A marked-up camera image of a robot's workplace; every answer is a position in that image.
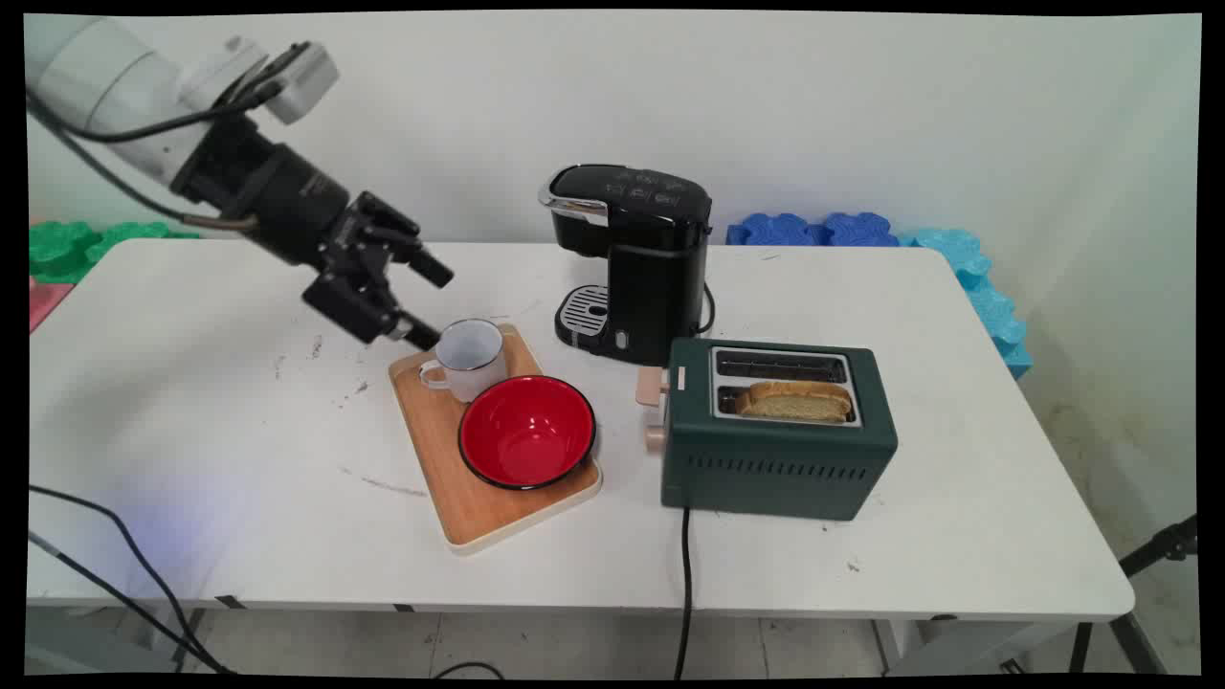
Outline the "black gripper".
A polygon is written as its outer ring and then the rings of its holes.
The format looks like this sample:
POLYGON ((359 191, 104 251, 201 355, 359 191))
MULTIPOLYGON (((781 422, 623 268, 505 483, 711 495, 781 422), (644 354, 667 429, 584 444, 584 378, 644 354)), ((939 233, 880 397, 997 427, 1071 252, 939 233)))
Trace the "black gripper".
POLYGON ((454 271, 429 253, 414 221, 370 191, 350 192, 288 143, 272 143, 254 119, 214 123, 172 179, 172 192, 205 202, 223 221, 289 265, 321 272, 303 302, 363 342, 405 342, 432 349, 441 332, 399 304, 387 272, 402 264, 443 288, 454 271), (320 246, 345 213, 345 268, 330 268, 320 246))

